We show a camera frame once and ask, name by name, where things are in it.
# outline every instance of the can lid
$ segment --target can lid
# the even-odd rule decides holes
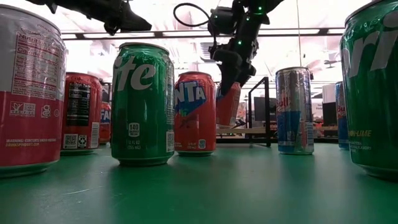
[[[51,25],[52,27],[54,27],[58,31],[58,34],[61,35],[61,30],[53,22],[49,21],[48,19],[46,19],[46,18],[44,18],[42,16],[37,15],[36,13],[29,12],[28,10],[21,9],[21,8],[18,8],[18,7],[15,7],[15,6],[6,5],[6,4],[0,4],[0,9],[1,8],[3,8],[3,9],[11,9],[11,10],[23,12],[23,13],[28,14],[30,16],[34,16],[34,17],[36,17],[38,19],[41,19],[44,22],[46,22],[49,25]]]
[[[351,14],[347,17],[347,19],[344,21],[344,26],[347,25],[347,22],[348,22],[352,17],[354,17],[355,15],[357,15],[358,13],[360,13],[361,11],[363,11],[363,10],[365,10],[365,9],[367,9],[367,8],[369,8],[369,7],[371,7],[371,6],[375,5],[375,4],[377,4],[377,3],[379,3],[379,2],[382,2],[382,1],[384,1],[384,0],[372,0],[371,2],[365,4],[364,6],[360,7],[359,9],[355,10],[355,11],[354,11],[353,13],[351,13]]]
[[[275,74],[278,74],[280,72],[286,72],[286,71],[290,71],[290,70],[300,70],[300,69],[305,69],[305,70],[310,71],[307,67],[289,67],[289,68],[280,69]]]
[[[87,73],[81,73],[81,72],[67,72],[67,75],[88,75],[88,76],[91,76],[91,77],[94,77],[94,78],[100,80],[100,78],[96,77],[95,75],[87,74]]]
[[[209,75],[205,72],[196,72],[196,71],[184,72],[184,73],[179,74],[178,76],[181,76],[181,75],[208,75],[211,77],[211,75]]]
[[[157,44],[150,44],[150,43],[143,43],[143,42],[126,42],[124,44],[121,44],[119,46],[119,49],[125,46],[131,46],[131,45],[146,45],[146,46],[151,46],[151,47],[157,47],[160,48],[162,50],[165,50],[168,54],[170,53],[169,50],[167,50],[165,47],[159,46]]]

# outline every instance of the ceiling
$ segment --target ceiling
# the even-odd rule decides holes
[[[262,29],[280,28],[319,28],[344,27],[344,20],[357,8],[371,0],[285,0],[269,13],[271,24],[263,25]],[[173,8],[183,0],[133,0],[132,10],[152,24],[152,30],[189,30],[191,28],[179,24],[172,15]],[[232,0],[191,0],[194,4],[210,9],[219,6],[231,6]],[[27,9],[40,14],[55,23],[63,33],[69,32],[104,32],[103,23],[94,19],[88,20],[78,12],[59,7],[52,14],[45,6],[37,6],[23,0],[2,0],[2,4]],[[196,24],[206,20],[199,10],[182,7],[177,11],[181,20]],[[215,63],[203,63],[207,58],[206,47],[211,44],[210,38],[181,39],[143,39],[135,42],[150,42],[166,47],[175,62],[175,75],[189,70],[199,70],[211,74],[214,81],[221,79],[220,71]],[[259,51],[252,64],[257,69],[255,77],[244,88],[241,98],[247,94],[259,80],[269,76],[273,80],[278,69],[291,66],[308,66],[314,73],[313,92],[322,91],[327,83],[340,81],[341,64],[339,54],[339,36],[319,37],[259,37]],[[117,56],[118,46],[129,40],[68,40],[65,41],[69,56],[69,71],[88,72],[105,80],[111,80],[113,60]],[[227,43],[228,38],[220,37],[220,43]],[[262,95],[264,90],[255,91],[254,95]]]

